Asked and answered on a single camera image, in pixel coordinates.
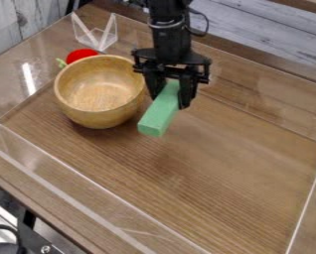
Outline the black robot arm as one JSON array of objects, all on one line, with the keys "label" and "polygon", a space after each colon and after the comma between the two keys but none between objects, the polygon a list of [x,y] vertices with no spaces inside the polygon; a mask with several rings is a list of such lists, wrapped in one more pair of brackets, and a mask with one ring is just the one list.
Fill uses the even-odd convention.
[{"label": "black robot arm", "polygon": [[193,0],[143,0],[149,9],[147,26],[153,47],[131,51],[134,71],[145,77],[153,99],[158,97],[167,79],[179,82],[178,106],[190,106],[198,84],[210,81],[212,60],[191,49],[191,36],[205,37],[207,30],[191,29],[190,14],[199,15],[191,7]]}]

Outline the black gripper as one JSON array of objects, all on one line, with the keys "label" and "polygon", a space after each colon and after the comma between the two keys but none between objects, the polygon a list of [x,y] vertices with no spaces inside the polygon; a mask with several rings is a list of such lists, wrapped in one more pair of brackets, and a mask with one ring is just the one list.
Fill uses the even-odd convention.
[{"label": "black gripper", "polygon": [[[131,51],[131,55],[134,57],[134,71],[145,76],[151,99],[157,98],[165,88],[166,77],[179,78],[179,109],[187,108],[197,94],[198,82],[207,83],[210,81],[212,60],[193,50],[189,50],[175,61],[161,60],[155,56],[153,48],[135,49]],[[179,65],[193,67],[194,75],[183,73],[185,70],[179,68]]]}]

